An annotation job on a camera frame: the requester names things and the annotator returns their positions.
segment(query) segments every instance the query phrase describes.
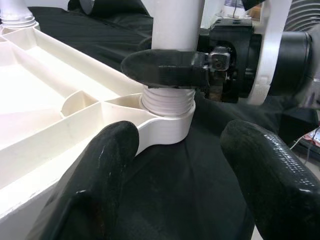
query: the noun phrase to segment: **black cloth surface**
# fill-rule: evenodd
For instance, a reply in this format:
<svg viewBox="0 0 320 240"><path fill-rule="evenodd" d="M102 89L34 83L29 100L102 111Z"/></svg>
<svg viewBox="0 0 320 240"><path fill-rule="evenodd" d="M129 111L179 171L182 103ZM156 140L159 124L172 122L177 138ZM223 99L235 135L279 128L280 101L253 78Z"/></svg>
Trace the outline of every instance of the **black cloth surface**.
<svg viewBox="0 0 320 240"><path fill-rule="evenodd" d="M44 33L116 70L152 34L152 18L139 13L89 17L77 8L66 12L32 7L31 11ZM283 121L284 110L295 105L282 97L268 97L262 106L220 103L204 99L199 92L195 101L186 139L149 147L130 166L115 239L250 239L254 222L222 153L220 134L235 119L279 133L290 124ZM301 126L305 131L318 122L313 111L308 113L310 126ZM295 129L292 132L287 142L299 137Z"/></svg>

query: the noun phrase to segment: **white pipe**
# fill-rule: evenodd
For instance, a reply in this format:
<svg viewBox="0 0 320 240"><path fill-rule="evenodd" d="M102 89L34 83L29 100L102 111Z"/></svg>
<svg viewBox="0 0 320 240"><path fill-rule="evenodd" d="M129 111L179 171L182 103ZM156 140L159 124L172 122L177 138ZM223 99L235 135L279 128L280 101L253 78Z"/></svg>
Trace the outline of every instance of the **white pipe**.
<svg viewBox="0 0 320 240"><path fill-rule="evenodd" d="M195 51L205 0L156 0L152 49ZM179 116L194 104L194 90L144 89L142 104L160 116Z"/></svg>
<svg viewBox="0 0 320 240"><path fill-rule="evenodd" d="M26 28L37 24L24 0L0 0L0 10L4 28Z"/></svg>

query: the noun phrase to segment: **ribbed hose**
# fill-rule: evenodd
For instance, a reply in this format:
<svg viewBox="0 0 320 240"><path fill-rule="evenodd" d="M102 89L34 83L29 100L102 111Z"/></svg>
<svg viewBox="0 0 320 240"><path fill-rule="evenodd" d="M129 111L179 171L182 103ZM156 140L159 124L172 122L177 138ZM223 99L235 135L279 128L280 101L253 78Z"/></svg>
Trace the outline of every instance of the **ribbed hose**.
<svg viewBox="0 0 320 240"><path fill-rule="evenodd" d="M192 89L148 88L144 87L142 106L159 116L174 117L187 113L194 102Z"/></svg>
<svg viewBox="0 0 320 240"><path fill-rule="evenodd" d="M317 24L320 24L319 0L292 1L285 31L308 31Z"/></svg>
<svg viewBox="0 0 320 240"><path fill-rule="evenodd" d="M277 135L235 120L220 142L264 240L320 239L320 182Z"/></svg>

